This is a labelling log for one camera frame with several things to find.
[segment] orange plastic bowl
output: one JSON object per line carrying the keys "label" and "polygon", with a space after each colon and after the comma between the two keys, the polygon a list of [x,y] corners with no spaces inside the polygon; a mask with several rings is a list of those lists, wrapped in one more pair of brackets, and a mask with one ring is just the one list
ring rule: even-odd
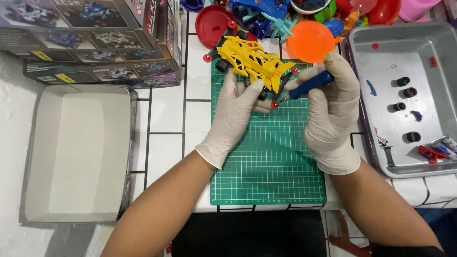
{"label": "orange plastic bowl", "polygon": [[324,56],[335,49],[332,32],[317,21],[302,21],[291,30],[287,46],[294,57],[307,63],[320,63]]}

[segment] open white box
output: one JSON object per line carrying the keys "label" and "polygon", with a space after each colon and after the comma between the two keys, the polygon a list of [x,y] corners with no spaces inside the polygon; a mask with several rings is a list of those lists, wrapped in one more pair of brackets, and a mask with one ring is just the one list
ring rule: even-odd
{"label": "open white box", "polygon": [[114,221],[129,204],[137,93],[48,86],[40,98],[25,197],[30,222]]}

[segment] yellow toy car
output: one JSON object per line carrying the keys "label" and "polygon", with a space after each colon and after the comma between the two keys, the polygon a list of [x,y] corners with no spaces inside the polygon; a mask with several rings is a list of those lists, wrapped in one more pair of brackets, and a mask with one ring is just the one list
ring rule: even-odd
{"label": "yellow toy car", "polygon": [[229,27],[213,50],[206,54],[203,59],[210,62],[214,58],[220,58],[216,62],[216,69],[225,73],[233,67],[235,74],[249,77],[250,81],[262,79],[265,84],[264,91],[259,96],[260,100],[266,99],[266,93],[273,94],[273,102],[277,108],[277,100],[282,93],[284,85],[289,81],[292,74],[297,74],[295,63],[284,63],[277,54],[264,53],[263,47],[255,41],[247,41],[247,34],[238,31],[232,36],[233,30]]}

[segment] yellow car body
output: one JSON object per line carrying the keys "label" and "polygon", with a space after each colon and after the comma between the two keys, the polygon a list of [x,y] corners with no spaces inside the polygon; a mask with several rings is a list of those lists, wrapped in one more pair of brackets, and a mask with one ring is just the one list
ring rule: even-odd
{"label": "yellow car body", "polygon": [[284,63],[277,54],[264,53],[263,47],[255,41],[234,36],[225,36],[225,39],[222,46],[217,47],[217,51],[221,59],[227,60],[233,66],[233,72],[249,77],[251,82],[262,79],[268,90],[278,93],[282,74],[295,63]]}

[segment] white wall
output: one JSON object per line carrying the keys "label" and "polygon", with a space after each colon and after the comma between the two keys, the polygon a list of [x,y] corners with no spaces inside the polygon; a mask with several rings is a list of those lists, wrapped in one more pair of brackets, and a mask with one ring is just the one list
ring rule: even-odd
{"label": "white wall", "polygon": [[33,110],[43,88],[22,75],[19,60],[0,52],[0,256],[96,257],[113,226],[19,223]]}

